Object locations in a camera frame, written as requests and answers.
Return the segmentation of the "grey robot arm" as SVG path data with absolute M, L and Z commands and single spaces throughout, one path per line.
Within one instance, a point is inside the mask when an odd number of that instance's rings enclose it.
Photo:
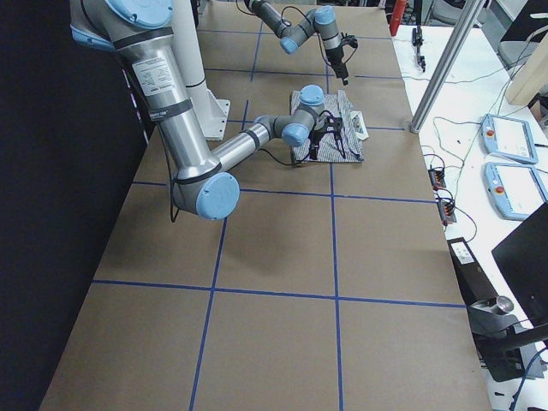
M 348 68 L 344 59 L 345 46 L 354 51 L 358 40 L 352 34 L 342 33 L 337 25 L 335 10 L 331 5 L 323 5 L 302 13 L 302 20 L 293 24 L 283 17 L 269 1 L 245 1 L 249 12 L 258 16 L 279 38 L 282 49 L 293 55 L 313 35 L 321 40 L 325 62 L 344 86 L 348 84 Z
M 325 123 L 321 87 L 305 86 L 288 116 L 261 116 L 220 146 L 206 142 L 206 117 L 215 99 L 206 89 L 197 17 L 188 1 L 73 1 L 74 40 L 115 54 L 131 74 L 158 125 L 170 173 L 170 205 L 209 220 L 227 217 L 240 186 L 231 169 L 273 139 L 302 146 Z

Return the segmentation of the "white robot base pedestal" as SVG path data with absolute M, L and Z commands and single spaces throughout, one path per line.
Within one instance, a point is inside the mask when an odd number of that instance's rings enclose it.
M 173 31 L 171 49 L 182 78 L 183 90 L 191 100 L 194 114 L 206 140 L 224 137 L 230 101 L 218 99 L 209 89 L 196 33 L 194 12 L 190 1 L 168 1 Z

